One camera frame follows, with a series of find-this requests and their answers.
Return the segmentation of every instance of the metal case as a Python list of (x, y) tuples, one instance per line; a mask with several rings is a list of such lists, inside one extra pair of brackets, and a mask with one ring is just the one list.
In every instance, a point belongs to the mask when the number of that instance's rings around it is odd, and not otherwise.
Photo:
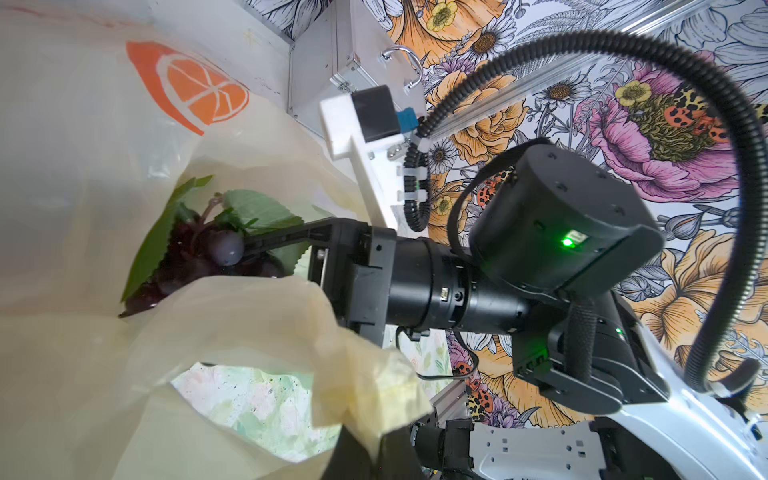
[(319, 103), (340, 92), (387, 85), (398, 110), (426, 113), (421, 84), (405, 55), (382, 56), (394, 43), (360, 0), (335, 0), (296, 40), (290, 56), (288, 113), (324, 137)]

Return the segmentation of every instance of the green leaf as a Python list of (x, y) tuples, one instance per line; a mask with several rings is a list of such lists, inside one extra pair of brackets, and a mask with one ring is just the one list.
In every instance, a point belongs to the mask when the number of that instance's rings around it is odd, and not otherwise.
[(176, 187), (174, 192), (170, 195), (170, 198), (168, 199), (168, 204), (172, 204), (174, 202), (177, 202), (184, 198), (184, 195), (190, 193), (195, 188), (205, 187), (208, 185), (208, 182), (213, 178), (213, 175), (208, 175), (207, 177), (203, 178), (195, 178), (192, 177), (191, 179), (187, 180), (183, 184)]
[(255, 225), (258, 223), (258, 220), (258, 218), (254, 218), (244, 225), (248, 230), (251, 230), (251, 235), (263, 235), (265, 233), (281, 230), (283, 228), (304, 225), (304, 220), (302, 217), (297, 217), (293, 214), (291, 214), (290, 217), (283, 218), (282, 220), (276, 220), (270, 223), (270, 225), (267, 227), (256, 227)]
[(121, 302), (133, 295), (142, 283), (152, 277), (157, 265), (165, 256), (174, 222), (177, 218), (184, 219), (192, 211), (182, 204), (184, 196), (195, 188), (204, 187), (213, 177), (213, 175), (199, 179), (193, 177), (177, 187), (170, 195), (165, 210), (149, 230), (136, 253), (134, 263), (131, 265), (131, 272), (128, 274), (128, 280), (125, 282), (123, 295), (120, 298)]
[(256, 222), (250, 228), (267, 228), (290, 217), (295, 217), (290, 210), (277, 200), (253, 190), (230, 190), (224, 194), (224, 208), (231, 208), (243, 221)]
[(197, 212), (189, 208), (184, 202), (179, 203), (178, 210), (176, 212), (176, 218), (184, 223), (194, 223), (196, 221)]
[(287, 247), (270, 250), (270, 253), (280, 259), (280, 262), (286, 270), (286, 275), (293, 275), (293, 271), (296, 269), (296, 263), (309, 247), (309, 243), (300, 242), (288, 245)]
[(214, 222), (216, 222), (216, 225), (228, 230), (238, 231), (244, 230), (245, 228), (243, 221), (240, 219), (240, 217), (237, 216), (236, 213), (234, 213), (234, 209), (232, 207), (222, 210), (218, 215), (214, 217)]
[[(272, 197), (253, 190), (230, 190), (224, 194), (224, 208), (231, 208), (242, 225), (247, 226), (249, 235), (263, 235), (288, 227), (304, 224), (304, 220), (291, 213)], [(271, 250), (270, 253), (282, 262), (287, 275), (293, 275), (296, 262), (310, 245), (295, 243)]]

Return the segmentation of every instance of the orange slice print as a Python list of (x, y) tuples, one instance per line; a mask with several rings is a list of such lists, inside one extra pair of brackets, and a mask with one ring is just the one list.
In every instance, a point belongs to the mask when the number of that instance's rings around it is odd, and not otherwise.
[(157, 106), (198, 135), (248, 105), (245, 87), (172, 48), (154, 41), (129, 41), (125, 50)]

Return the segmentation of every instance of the grape bunch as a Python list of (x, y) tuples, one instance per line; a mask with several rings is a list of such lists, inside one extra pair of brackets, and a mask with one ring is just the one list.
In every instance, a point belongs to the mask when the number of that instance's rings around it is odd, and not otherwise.
[(243, 257), (243, 231), (220, 217), (205, 223), (206, 216), (218, 203), (214, 198), (202, 215), (191, 214), (176, 219), (168, 248), (152, 277), (125, 300), (121, 318), (155, 307), (163, 298), (182, 286), (204, 276), (286, 275), (283, 264), (267, 252)]

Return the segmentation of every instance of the ladybug illustration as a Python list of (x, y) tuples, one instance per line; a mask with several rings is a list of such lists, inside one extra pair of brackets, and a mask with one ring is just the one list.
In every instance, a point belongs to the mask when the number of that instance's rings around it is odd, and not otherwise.
[(455, 367), (453, 367), (453, 374), (454, 375), (466, 375), (472, 370), (472, 367), (469, 366), (466, 362), (459, 362), (456, 364)]
[(693, 111), (672, 106), (664, 109), (664, 120), (675, 128), (684, 128), (693, 125), (703, 114), (704, 112), (701, 110)]
[(472, 397), (475, 399), (481, 410), (485, 410), (486, 412), (493, 410), (493, 399), (491, 398), (491, 394), (488, 393), (488, 390), (475, 390), (472, 392)]
[(701, 95), (688, 84), (682, 84), (674, 95), (675, 105), (691, 111), (705, 111), (709, 104)]
[(504, 170), (483, 182), (483, 186), (478, 190), (477, 194), (478, 205), (481, 208), (485, 208), (491, 203), (493, 196), (496, 194), (496, 189), (507, 180), (507, 177), (512, 175), (512, 172), (512, 169)]
[(467, 400), (467, 412), (469, 412), (474, 423), (483, 423), (486, 419), (486, 415), (483, 412), (482, 407), (478, 405), (475, 397), (469, 397)]
[(716, 141), (718, 144), (726, 144), (730, 142), (730, 139), (728, 138), (728, 132), (726, 131), (725, 127), (723, 126), (723, 122), (721, 122), (720, 119), (715, 119), (715, 122), (710, 129), (709, 135), (710, 138)]
[(480, 378), (474, 378), (474, 379), (466, 379), (464, 383), (472, 390), (473, 392), (480, 388)]
[(701, 134), (707, 133), (710, 130), (710, 128), (712, 128), (712, 125), (714, 125), (714, 123), (715, 123), (714, 118), (704, 115), (694, 125), (694, 132), (693, 132), (694, 135), (701, 135)]
[(755, 105), (755, 113), (757, 113), (760, 123), (763, 125), (768, 124), (768, 104)]

